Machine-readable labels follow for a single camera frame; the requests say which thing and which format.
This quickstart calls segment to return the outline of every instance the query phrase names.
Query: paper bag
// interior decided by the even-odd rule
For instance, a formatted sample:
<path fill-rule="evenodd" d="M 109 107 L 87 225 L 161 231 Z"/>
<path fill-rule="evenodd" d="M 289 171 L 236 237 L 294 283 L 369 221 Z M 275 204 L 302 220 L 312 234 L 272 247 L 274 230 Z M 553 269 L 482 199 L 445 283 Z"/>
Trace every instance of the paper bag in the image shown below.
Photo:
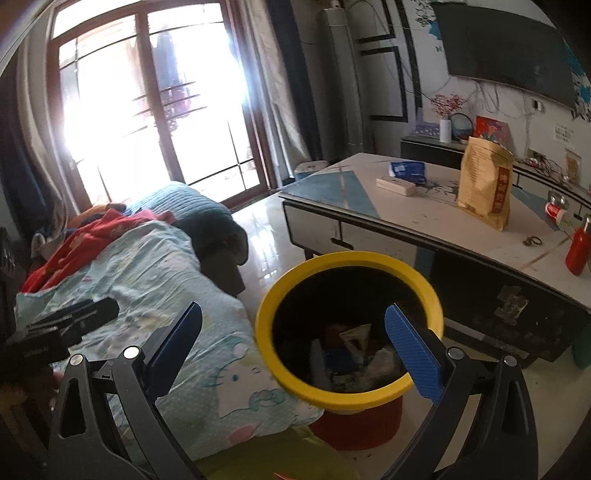
<path fill-rule="evenodd" d="M 506 148 L 470 137 L 462 158 L 457 205 L 503 231 L 509 222 L 513 155 Z"/>

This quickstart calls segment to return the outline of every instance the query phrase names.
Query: dark blue cushion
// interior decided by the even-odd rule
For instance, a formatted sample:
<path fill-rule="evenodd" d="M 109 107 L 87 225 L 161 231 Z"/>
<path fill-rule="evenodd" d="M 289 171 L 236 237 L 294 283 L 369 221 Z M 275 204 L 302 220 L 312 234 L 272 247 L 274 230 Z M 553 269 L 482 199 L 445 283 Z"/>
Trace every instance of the dark blue cushion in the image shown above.
<path fill-rule="evenodd" d="M 234 221 L 232 212 L 225 205 L 214 202 L 184 183 L 171 182 L 130 204 L 126 213 L 135 213 L 141 209 L 151 210 L 156 214 L 170 210 L 177 219 L 173 225 L 191 237 L 196 252 L 223 242 L 233 235 L 246 241 L 246 232 Z"/>

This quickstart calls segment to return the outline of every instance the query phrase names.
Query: glass door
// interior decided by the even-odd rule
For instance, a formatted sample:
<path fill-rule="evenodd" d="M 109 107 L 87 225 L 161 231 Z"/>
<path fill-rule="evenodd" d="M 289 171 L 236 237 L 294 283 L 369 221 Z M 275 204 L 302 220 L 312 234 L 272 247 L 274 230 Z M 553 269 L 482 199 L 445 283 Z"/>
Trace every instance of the glass door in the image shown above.
<path fill-rule="evenodd" d="M 171 179 L 227 205 L 264 192 L 226 4 L 109 1 L 59 10 L 48 47 L 52 120 L 90 202 L 130 202 Z"/>
<path fill-rule="evenodd" d="M 167 127 L 185 182 L 221 202 L 261 183 L 243 105 L 246 80 L 220 4 L 148 14 Z"/>
<path fill-rule="evenodd" d="M 135 17 L 62 45 L 59 63 L 66 146 L 91 203 L 124 202 L 167 184 L 139 66 Z"/>

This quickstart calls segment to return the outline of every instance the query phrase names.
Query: drawer handle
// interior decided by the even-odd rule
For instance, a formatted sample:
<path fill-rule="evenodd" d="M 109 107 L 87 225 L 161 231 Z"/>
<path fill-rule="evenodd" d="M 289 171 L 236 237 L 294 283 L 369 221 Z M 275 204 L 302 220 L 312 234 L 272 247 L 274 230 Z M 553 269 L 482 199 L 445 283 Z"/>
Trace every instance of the drawer handle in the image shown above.
<path fill-rule="evenodd" d="M 330 241 L 333 242 L 335 245 L 338 245 L 339 247 L 346 248 L 347 250 L 355 250 L 355 247 L 353 245 L 348 244 L 347 242 L 343 242 L 338 238 L 331 238 Z"/>

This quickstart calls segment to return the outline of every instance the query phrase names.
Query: television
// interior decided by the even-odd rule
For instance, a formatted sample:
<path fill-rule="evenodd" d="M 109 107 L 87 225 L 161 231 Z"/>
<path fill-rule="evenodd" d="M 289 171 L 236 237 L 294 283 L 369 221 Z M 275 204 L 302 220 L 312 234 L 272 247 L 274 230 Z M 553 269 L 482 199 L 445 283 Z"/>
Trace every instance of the television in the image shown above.
<path fill-rule="evenodd" d="M 491 8 L 431 5 L 449 75 L 517 87 L 574 109 L 567 47 L 554 27 Z"/>

